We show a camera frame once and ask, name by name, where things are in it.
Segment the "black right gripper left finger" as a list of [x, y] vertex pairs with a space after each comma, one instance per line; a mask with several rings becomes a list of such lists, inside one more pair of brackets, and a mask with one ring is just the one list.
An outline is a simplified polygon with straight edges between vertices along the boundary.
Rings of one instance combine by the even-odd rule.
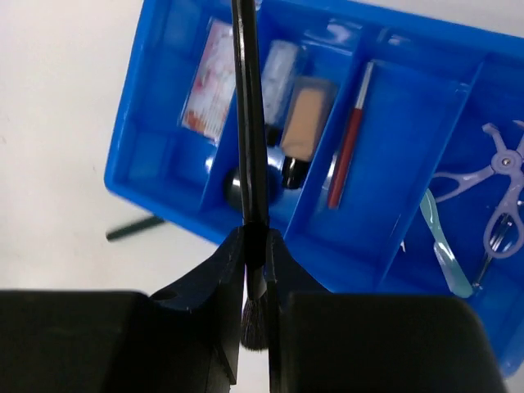
[[237, 382], [244, 232], [153, 295], [5, 290], [4, 392], [227, 392]]

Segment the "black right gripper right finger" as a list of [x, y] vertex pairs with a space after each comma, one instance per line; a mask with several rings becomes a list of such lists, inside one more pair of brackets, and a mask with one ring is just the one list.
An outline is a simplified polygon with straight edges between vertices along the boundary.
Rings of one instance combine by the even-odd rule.
[[503, 392], [479, 318], [445, 296], [336, 294], [266, 243], [272, 392]]

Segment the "dark green gold mascara tube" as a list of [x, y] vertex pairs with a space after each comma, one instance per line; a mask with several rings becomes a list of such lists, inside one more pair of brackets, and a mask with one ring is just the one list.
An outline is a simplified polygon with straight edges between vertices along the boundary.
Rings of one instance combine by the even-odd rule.
[[165, 221], [155, 215], [149, 215], [145, 218], [135, 220], [131, 223], [124, 224], [118, 228], [114, 228], [106, 233], [106, 240], [109, 242], [116, 242], [120, 239], [133, 236], [142, 231], [146, 231], [164, 224]]

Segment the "mint green spatula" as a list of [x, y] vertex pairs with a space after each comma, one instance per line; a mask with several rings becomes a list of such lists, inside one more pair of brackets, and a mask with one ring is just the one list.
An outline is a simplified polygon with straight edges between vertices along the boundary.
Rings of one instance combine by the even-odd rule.
[[472, 285], [447, 242], [440, 224], [436, 200], [430, 189], [425, 191], [419, 208], [434, 238], [433, 251], [449, 291], [463, 299], [470, 297], [473, 293]]

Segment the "round brown cosmetic jar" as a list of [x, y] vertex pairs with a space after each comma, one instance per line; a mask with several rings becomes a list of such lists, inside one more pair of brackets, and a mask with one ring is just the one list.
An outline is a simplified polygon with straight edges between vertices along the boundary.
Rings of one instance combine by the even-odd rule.
[[[273, 166], [268, 166], [268, 196], [272, 205], [281, 195], [280, 172]], [[242, 191], [239, 168], [232, 168], [223, 180], [223, 195], [225, 201], [237, 211], [242, 211]]]

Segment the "beige foundation bottle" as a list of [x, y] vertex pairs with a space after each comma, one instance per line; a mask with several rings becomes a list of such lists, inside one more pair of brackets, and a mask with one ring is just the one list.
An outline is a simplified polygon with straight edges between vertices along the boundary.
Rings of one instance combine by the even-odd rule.
[[280, 143], [284, 188], [298, 189], [305, 181], [336, 95], [337, 85], [328, 79], [296, 80]]

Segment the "clear blush palette case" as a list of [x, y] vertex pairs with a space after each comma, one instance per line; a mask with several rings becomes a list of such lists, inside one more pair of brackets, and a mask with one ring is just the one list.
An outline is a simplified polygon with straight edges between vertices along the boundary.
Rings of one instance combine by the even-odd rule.
[[235, 86], [233, 27], [214, 20], [186, 101], [182, 126], [218, 142]]

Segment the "clear bottle black cap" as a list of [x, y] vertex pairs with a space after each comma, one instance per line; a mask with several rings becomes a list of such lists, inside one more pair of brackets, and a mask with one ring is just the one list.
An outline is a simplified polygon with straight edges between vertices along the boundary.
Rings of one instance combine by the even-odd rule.
[[302, 48], [283, 40], [273, 40], [261, 76], [266, 142], [278, 144], [285, 111], [303, 60]]

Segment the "black makeup brush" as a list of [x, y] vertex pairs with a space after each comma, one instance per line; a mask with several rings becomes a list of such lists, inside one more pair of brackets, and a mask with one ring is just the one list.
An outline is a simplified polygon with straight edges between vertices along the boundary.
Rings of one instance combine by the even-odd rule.
[[241, 344], [248, 350], [262, 351], [269, 347], [264, 279], [269, 233], [269, 192], [255, 3], [233, 1], [232, 13], [247, 290], [247, 300], [242, 311]]

